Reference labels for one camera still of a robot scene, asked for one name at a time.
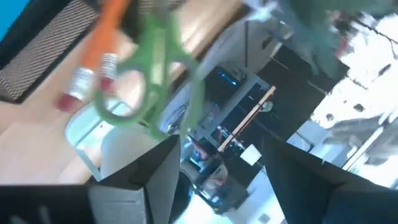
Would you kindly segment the black mesh desk organizer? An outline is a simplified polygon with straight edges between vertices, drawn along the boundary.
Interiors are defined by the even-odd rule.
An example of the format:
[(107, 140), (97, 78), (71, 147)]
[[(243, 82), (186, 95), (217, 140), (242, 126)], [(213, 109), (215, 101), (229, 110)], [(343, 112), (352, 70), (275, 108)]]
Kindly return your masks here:
[(30, 0), (0, 40), (0, 101), (21, 104), (92, 29), (104, 0)]

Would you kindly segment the white cylinder with black rim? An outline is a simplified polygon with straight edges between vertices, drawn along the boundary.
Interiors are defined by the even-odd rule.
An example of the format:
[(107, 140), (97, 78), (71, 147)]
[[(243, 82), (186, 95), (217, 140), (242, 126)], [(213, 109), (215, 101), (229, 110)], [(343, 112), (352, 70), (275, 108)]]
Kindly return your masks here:
[(102, 120), (88, 103), (68, 121), (65, 137), (95, 180), (101, 181), (158, 145), (142, 124), (115, 127)]

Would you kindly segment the blue eraser block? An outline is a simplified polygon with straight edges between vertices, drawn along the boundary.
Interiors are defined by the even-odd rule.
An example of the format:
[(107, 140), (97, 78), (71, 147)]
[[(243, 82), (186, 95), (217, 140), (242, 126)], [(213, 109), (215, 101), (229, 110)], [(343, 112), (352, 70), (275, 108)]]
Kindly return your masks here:
[(0, 40), (22, 13), (30, 0), (0, 0)]

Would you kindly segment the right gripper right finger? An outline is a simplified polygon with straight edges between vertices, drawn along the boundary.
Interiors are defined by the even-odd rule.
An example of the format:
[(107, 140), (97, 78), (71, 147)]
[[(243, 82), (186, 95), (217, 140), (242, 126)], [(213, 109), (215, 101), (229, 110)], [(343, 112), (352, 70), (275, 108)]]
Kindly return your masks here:
[(288, 224), (398, 224), (398, 190), (278, 139), (266, 144), (264, 166)]

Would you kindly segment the orange pencil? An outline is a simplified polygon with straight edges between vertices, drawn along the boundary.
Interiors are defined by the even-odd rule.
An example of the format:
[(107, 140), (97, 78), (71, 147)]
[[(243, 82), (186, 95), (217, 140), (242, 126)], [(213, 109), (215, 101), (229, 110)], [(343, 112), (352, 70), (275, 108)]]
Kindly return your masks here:
[(103, 91), (110, 91), (113, 81), (117, 78), (118, 34), (116, 29), (111, 30), (100, 44), (101, 63), (99, 69), (99, 86)]
[(79, 66), (72, 76), (69, 87), (58, 97), (56, 108), (69, 112), (83, 101), (96, 80), (103, 55), (114, 52), (115, 31), (120, 24), (130, 0), (104, 0), (101, 14), (91, 37), (83, 46)]

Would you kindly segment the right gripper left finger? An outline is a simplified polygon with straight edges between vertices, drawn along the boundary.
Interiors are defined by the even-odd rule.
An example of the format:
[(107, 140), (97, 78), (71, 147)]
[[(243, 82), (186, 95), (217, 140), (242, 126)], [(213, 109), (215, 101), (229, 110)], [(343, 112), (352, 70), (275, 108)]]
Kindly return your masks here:
[(180, 137), (171, 135), (88, 191), (94, 224), (168, 224)]

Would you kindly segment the person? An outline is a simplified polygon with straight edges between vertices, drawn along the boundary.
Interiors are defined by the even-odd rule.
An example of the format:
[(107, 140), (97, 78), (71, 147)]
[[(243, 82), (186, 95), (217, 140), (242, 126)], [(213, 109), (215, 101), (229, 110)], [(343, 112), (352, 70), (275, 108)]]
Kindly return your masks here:
[(198, 163), (204, 163), (206, 160), (217, 154), (216, 147), (214, 147), (214, 145), (212, 145), (206, 138), (201, 138), (200, 140), (193, 139), (192, 144), (195, 148), (192, 154), (192, 159)]

